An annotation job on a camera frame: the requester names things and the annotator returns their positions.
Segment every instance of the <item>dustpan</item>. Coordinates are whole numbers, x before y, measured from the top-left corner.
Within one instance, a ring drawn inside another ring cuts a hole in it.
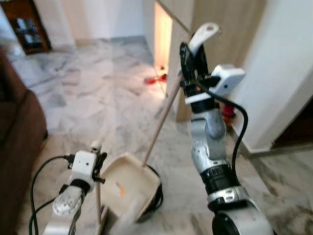
[[[117,217],[125,213],[138,194],[144,198],[138,218],[149,208],[155,199],[161,181],[155,171],[130,153],[114,160],[101,174],[106,179],[101,186],[101,201]]]

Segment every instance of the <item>dustpan handle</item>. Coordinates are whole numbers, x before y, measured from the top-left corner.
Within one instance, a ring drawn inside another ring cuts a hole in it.
[[[163,110],[162,110],[160,119],[159,119],[158,124],[157,124],[157,126],[156,126],[156,131],[155,131],[155,133],[154,133],[154,135],[153,135],[153,139],[152,139],[152,141],[151,141],[151,143],[150,143],[149,149],[148,149],[148,151],[147,151],[147,153],[146,153],[146,155],[145,155],[145,158],[144,158],[144,160],[143,160],[143,162],[142,162],[142,166],[145,166],[145,165],[147,164],[147,161],[148,161],[148,159],[149,159],[149,156],[150,156],[150,154],[151,154],[151,151],[152,151],[152,149],[153,149],[153,146],[154,146],[155,143],[156,143],[156,140],[157,140],[157,137],[158,137],[158,135],[159,135],[159,133],[160,133],[160,130],[161,130],[163,124],[164,124],[164,121],[165,121],[165,119],[166,119],[166,117],[167,117],[167,115],[168,115],[168,112],[169,112],[170,109],[171,109],[171,106],[172,106],[172,104],[173,104],[173,102],[174,102],[174,99],[175,99],[175,97],[176,97],[176,95],[177,95],[177,93],[178,93],[178,91],[179,91],[179,88],[180,88],[180,81],[181,81],[181,80],[182,80],[182,72],[179,72],[179,74],[178,74],[176,80],[174,81],[173,89],[172,89],[172,92],[171,92],[171,94],[170,94],[170,96],[169,96],[169,98],[168,98],[168,101],[167,101],[167,103],[165,104],[165,106],[164,106],[164,108],[163,108]]]

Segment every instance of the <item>brown sofa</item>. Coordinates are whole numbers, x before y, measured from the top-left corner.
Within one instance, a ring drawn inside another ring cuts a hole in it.
[[[47,132],[36,96],[0,57],[0,234],[11,235]]]

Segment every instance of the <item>black cable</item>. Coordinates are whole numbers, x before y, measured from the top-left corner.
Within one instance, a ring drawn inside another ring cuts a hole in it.
[[[55,160],[55,159],[59,159],[59,158],[66,159],[66,156],[58,156],[58,157],[53,157],[53,158],[48,159],[44,164],[41,165],[41,167],[36,172],[33,180],[31,181],[30,205],[31,205],[32,216],[34,216],[33,220],[34,220],[34,226],[35,226],[35,235],[38,235],[38,223],[37,223],[35,203],[34,203],[34,184],[35,184],[35,181],[37,179],[39,172],[44,168],[44,166],[47,165],[50,161]]]
[[[231,159],[231,168],[233,170],[233,172],[236,174],[236,157],[237,157],[237,152],[238,152],[238,148],[239,148],[239,145],[240,145],[240,142],[241,140],[243,139],[243,136],[246,132],[246,128],[248,126],[248,114],[246,113],[245,109],[243,107],[241,107],[240,105],[224,98],[224,97],[221,97],[217,94],[214,94],[212,93],[211,91],[209,91],[209,89],[207,89],[206,87],[204,87],[199,81],[196,81],[196,84],[198,87],[200,87],[204,92],[206,92],[207,94],[209,94],[210,96],[212,96],[213,98],[215,98],[216,100],[224,103],[224,104],[227,104],[227,105],[230,105],[230,106],[233,106],[235,107],[236,109],[238,109],[244,116],[244,124],[243,124],[243,128],[240,132],[240,135],[238,136],[238,139],[236,141],[236,144],[235,144],[235,147],[234,147],[234,151],[233,151],[233,156],[232,156],[232,159]]]
[[[32,216],[31,216],[30,219],[29,219],[29,224],[28,224],[29,235],[32,235],[32,234],[33,234],[32,225],[33,225],[33,220],[34,220],[35,216],[37,216],[37,213],[38,213],[42,208],[44,208],[45,206],[47,206],[47,205],[49,205],[51,202],[53,202],[54,199],[55,199],[55,198],[51,199],[50,201],[47,201],[47,202],[43,203],[40,207],[38,207],[38,208],[35,210],[35,213],[32,214]]]

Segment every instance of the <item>marble floor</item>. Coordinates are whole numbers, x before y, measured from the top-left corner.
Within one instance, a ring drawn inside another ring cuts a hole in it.
[[[33,172],[48,158],[89,150],[93,140],[103,143],[108,161],[124,152],[142,159],[164,103],[164,84],[144,85],[160,75],[142,38],[99,40],[76,50],[13,58],[26,86],[33,90],[45,112],[49,137]],[[227,154],[234,141],[226,136]],[[190,158],[188,123],[175,123],[170,112],[152,151],[149,164],[161,175],[164,203],[154,216],[129,229],[137,235],[212,235],[213,213],[206,207],[204,185]],[[241,183],[265,213],[279,235],[313,234],[312,154],[252,160],[239,154]],[[70,172],[54,161],[38,177],[35,203],[57,195]],[[31,215],[25,196],[16,231],[28,234]],[[42,231],[51,207],[39,213]],[[92,193],[86,197],[77,222],[78,235],[95,232]]]

